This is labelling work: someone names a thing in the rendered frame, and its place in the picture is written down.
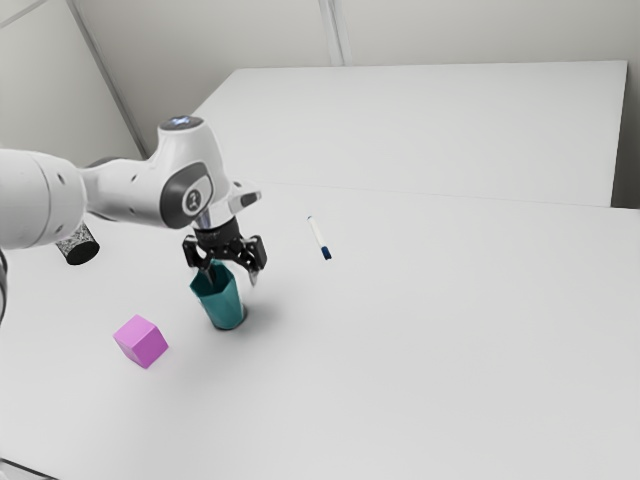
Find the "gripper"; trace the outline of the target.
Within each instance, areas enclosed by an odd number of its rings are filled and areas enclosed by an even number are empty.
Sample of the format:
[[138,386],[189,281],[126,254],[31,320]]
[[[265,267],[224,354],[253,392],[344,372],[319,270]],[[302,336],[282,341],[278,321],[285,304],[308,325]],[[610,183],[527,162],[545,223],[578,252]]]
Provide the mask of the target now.
[[229,260],[248,271],[252,287],[267,264],[267,253],[259,235],[243,237],[233,228],[218,228],[194,231],[182,242],[187,264],[199,269],[200,290],[212,292],[215,286],[215,268],[212,260]]

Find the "teal faceted mug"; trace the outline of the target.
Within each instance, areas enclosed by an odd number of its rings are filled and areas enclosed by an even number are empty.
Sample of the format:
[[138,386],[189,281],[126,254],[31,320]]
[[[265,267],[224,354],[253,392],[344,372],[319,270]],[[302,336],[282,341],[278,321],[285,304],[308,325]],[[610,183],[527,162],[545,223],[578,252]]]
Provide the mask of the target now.
[[222,262],[212,259],[215,268],[215,286],[212,292],[200,290],[199,271],[190,283],[190,289],[196,296],[212,325],[219,330],[233,330],[245,318],[237,282],[233,273]]

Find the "white pen with blue cap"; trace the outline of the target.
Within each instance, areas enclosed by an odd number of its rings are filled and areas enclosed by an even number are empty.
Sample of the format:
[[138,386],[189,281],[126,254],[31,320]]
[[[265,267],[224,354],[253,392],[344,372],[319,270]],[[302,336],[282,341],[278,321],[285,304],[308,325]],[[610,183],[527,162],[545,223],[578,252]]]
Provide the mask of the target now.
[[324,236],[319,228],[319,225],[317,223],[317,221],[315,220],[315,218],[313,216],[308,216],[307,217],[307,222],[310,225],[310,228],[313,232],[314,238],[322,252],[322,255],[324,257],[325,260],[330,260],[332,258],[332,254],[330,252],[330,249],[324,239]]

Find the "pink cube block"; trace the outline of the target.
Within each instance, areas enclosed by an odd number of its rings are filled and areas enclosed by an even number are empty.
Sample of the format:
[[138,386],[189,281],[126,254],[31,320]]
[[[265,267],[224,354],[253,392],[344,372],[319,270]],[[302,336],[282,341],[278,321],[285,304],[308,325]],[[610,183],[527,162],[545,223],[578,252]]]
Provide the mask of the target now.
[[113,335],[123,354],[148,369],[169,348],[159,328],[141,315],[132,316]]

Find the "black mesh pen holder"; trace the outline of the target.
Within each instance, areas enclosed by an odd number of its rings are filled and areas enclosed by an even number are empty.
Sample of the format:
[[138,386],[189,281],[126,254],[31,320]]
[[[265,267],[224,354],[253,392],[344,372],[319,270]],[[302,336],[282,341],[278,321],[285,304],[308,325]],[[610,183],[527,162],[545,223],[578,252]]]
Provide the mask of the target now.
[[55,243],[68,265],[78,266],[94,259],[100,251],[100,245],[89,227],[82,222],[75,232],[66,239]]

